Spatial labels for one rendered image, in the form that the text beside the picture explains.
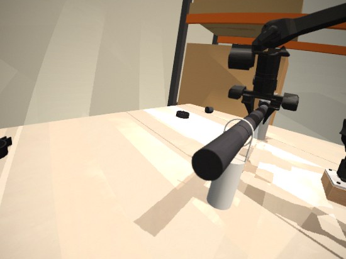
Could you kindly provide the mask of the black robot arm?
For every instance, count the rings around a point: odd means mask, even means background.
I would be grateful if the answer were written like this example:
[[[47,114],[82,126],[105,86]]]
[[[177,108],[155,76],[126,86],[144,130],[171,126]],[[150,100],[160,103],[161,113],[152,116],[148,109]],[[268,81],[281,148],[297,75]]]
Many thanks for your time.
[[[274,19],[265,23],[261,34],[252,45],[232,44],[228,56],[228,68],[249,70],[254,67],[261,74],[278,74],[281,57],[289,57],[286,47],[277,48],[297,36],[318,31],[346,22],[346,3],[323,9],[297,18]],[[263,52],[265,49],[268,51]],[[340,180],[346,182],[346,156],[337,170]]]

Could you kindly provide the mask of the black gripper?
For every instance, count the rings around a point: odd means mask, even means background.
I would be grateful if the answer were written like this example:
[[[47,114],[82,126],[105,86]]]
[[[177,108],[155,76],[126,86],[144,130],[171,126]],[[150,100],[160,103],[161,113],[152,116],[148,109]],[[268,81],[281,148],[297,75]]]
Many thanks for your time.
[[[255,98],[271,101],[264,116],[263,124],[274,111],[279,111],[281,106],[283,109],[296,111],[299,103],[297,94],[284,93],[283,96],[274,95],[277,75],[261,74],[255,71],[253,91],[248,91],[246,86],[235,84],[229,89],[228,98],[238,100],[243,96],[241,103],[245,105],[248,114],[254,110]]]

